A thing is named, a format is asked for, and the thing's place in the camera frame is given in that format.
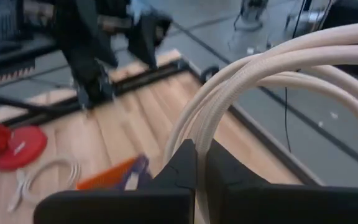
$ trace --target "wooden platform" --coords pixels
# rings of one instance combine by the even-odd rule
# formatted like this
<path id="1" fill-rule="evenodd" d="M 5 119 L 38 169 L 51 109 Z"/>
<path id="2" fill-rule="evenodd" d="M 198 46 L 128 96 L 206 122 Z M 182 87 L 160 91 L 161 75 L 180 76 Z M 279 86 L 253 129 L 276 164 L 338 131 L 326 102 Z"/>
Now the wooden platform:
<path id="1" fill-rule="evenodd" d="M 177 51 L 158 58 L 159 64 L 180 58 Z M 111 74 L 119 80 L 143 71 L 138 63 Z M 48 136 L 45 152 L 24 170 L 57 155 L 72 155 L 81 164 L 81 178 L 114 166 L 139 153 L 150 159 L 153 175 L 161 170 L 162 155 L 170 130 L 182 108 L 197 92 L 200 84 L 183 72 L 153 85 L 130 92 L 114 103 L 90 113 L 70 114 L 42 126 Z M 55 90 L 30 101 L 49 104 L 73 96 L 72 90 Z M 0 108 L 0 121 L 23 113 Z M 299 184 L 300 181 L 278 161 L 261 142 L 228 112 L 219 124 L 215 138 L 242 163 L 273 183 Z M 66 167 L 51 167 L 35 181 L 33 193 L 45 197 L 59 190 L 68 176 Z M 32 223 L 33 205 L 21 203 L 14 213 L 7 205 L 17 187 L 15 173 L 0 173 L 0 223 Z"/>

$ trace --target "grey floor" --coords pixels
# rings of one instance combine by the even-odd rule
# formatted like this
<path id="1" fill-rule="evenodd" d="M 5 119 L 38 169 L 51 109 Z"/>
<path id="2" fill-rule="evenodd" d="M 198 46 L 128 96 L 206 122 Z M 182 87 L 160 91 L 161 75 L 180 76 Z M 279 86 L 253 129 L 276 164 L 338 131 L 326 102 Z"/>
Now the grey floor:
<path id="1" fill-rule="evenodd" d="M 299 11 L 299 0 L 270 0 L 262 20 L 264 28 L 258 32 L 234 32 L 232 23 L 239 12 L 241 0 L 149 0 L 153 7 L 172 15 L 174 20 L 230 61 L 247 55 L 247 48 L 265 50 L 266 41 L 277 45 L 290 37 L 284 32 L 288 13 Z M 126 46 L 124 39 L 113 41 L 114 49 Z M 212 64 L 221 67 L 226 63 L 208 52 L 176 28 L 172 28 L 159 52 L 178 49 L 199 68 Z M 134 59 L 125 51 L 117 50 L 120 66 Z M 36 71 L 42 72 L 66 65 L 60 52 L 37 58 Z M 54 88 L 44 82 L 66 85 L 70 70 L 64 67 L 34 80 L 27 80 L 0 88 L 0 94 L 27 98 Z M 284 89 L 271 89 L 283 99 Z M 238 99 L 240 105 L 266 130 L 288 147 L 284 129 L 284 107 L 260 89 L 244 92 Z M 317 93 L 306 90 L 288 90 L 288 102 L 298 112 L 314 123 L 310 126 L 297 113 L 288 112 L 288 135 L 292 153 L 306 164 L 328 185 L 358 186 L 358 162 L 349 157 L 343 148 L 358 152 L 358 121 L 352 113 Z"/>

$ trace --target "wooden board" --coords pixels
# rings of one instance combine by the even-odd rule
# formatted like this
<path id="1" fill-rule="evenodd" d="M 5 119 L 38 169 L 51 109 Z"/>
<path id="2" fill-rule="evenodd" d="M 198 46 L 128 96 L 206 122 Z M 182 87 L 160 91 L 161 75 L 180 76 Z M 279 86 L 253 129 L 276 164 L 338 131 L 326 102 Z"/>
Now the wooden board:
<path id="1" fill-rule="evenodd" d="M 177 51 L 160 56 L 160 64 L 180 58 Z M 114 72 L 113 80 L 143 71 L 133 63 Z M 145 88 L 120 96 L 114 103 L 89 113 L 79 111 L 42 126 L 48 136 L 45 152 L 25 171 L 57 155 L 72 155 L 81 164 L 81 178 L 87 178 L 125 159 L 144 153 L 150 159 L 153 175 L 162 168 L 162 156 L 170 130 L 182 108 L 198 91 L 200 84 L 191 74 L 161 80 Z M 75 94 L 72 90 L 55 90 L 30 101 L 49 104 Z M 0 120 L 23 113 L 14 108 L 0 108 Z M 215 138 L 242 163 L 273 183 L 299 184 L 300 181 L 278 161 L 241 123 L 229 113 L 219 124 Z M 68 168 L 55 166 L 34 182 L 31 191 L 45 197 L 63 187 Z M 0 223 L 32 223 L 34 205 L 22 202 L 14 213 L 7 205 L 16 189 L 15 173 L 0 172 Z"/>

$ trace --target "red base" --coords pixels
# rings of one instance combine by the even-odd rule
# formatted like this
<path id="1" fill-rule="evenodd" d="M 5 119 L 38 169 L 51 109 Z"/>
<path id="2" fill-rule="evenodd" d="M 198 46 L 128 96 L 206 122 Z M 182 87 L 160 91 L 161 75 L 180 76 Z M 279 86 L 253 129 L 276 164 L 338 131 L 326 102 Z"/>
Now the red base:
<path id="1" fill-rule="evenodd" d="M 47 145 L 47 137 L 35 126 L 26 126 L 12 130 L 8 149 L 0 151 L 0 170 L 12 171 L 34 161 Z"/>

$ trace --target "orange object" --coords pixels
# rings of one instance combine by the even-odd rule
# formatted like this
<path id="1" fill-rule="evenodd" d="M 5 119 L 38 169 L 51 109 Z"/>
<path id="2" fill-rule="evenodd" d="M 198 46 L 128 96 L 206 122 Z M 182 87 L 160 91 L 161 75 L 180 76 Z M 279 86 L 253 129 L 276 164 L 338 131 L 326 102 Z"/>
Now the orange object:
<path id="1" fill-rule="evenodd" d="M 94 177 L 90 177 L 76 184 L 76 190 L 90 190 L 114 186 L 122 180 L 122 176 L 134 165 L 136 157 L 110 168 Z"/>

